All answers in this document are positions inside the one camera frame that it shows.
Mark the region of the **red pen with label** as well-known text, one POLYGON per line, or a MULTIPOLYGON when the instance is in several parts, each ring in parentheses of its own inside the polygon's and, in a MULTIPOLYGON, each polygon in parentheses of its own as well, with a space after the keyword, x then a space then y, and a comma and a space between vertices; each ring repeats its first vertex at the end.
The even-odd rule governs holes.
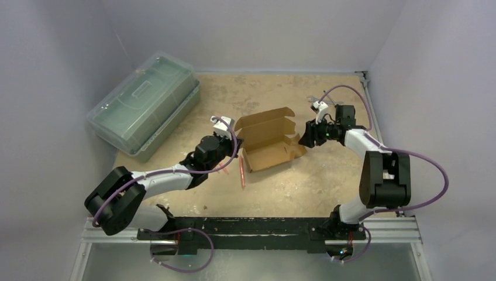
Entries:
POLYGON ((223 170, 226 174, 229 174, 229 172, 228 172, 227 168, 225 168, 225 167, 223 166, 223 163, 222 163, 222 162, 220 162, 220 163, 219 163, 219 166, 223 167, 223 168, 222 168, 222 170, 223 170))

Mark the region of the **brown cardboard box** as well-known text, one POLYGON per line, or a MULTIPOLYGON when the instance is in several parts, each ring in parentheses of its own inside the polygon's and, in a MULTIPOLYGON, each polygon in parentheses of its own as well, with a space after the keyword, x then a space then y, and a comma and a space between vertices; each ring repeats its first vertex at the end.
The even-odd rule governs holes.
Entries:
POLYGON ((249 173, 290 162, 306 154, 291 120, 295 112, 276 108, 241 117, 235 124, 237 136, 244 139, 243 159, 249 173))

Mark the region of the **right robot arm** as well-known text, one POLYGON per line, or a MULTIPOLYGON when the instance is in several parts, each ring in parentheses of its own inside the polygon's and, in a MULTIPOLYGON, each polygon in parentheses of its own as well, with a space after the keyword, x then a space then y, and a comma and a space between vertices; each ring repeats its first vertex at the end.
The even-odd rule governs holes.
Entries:
POLYGON ((299 144, 307 148, 337 141, 362 161, 359 195, 331 212, 322 229, 335 238, 356 230, 367 213, 405 207, 411 200, 411 165, 407 154, 388 152, 366 128, 356 124, 352 105, 337 105, 335 117, 327 121, 328 105, 314 102, 315 119, 306 122, 299 144))

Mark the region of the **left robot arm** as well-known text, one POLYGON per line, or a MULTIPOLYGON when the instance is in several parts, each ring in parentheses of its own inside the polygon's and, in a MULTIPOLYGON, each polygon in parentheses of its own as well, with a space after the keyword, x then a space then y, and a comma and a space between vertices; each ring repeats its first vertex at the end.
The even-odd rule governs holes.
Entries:
POLYGON ((163 170, 131 172, 124 166, 114 168, 85 199, 84 206, 93 217, 93 227, 115 235, 130 225, 152 231, 159 239, 174 233, 173 216, 162 205, 145 210, 142 202, 153 196, 193 189, 209 174, 221 170, 220 162, 233 160, 243 139, 213 134, 205 136, 195 150, 179 164, 163 170))

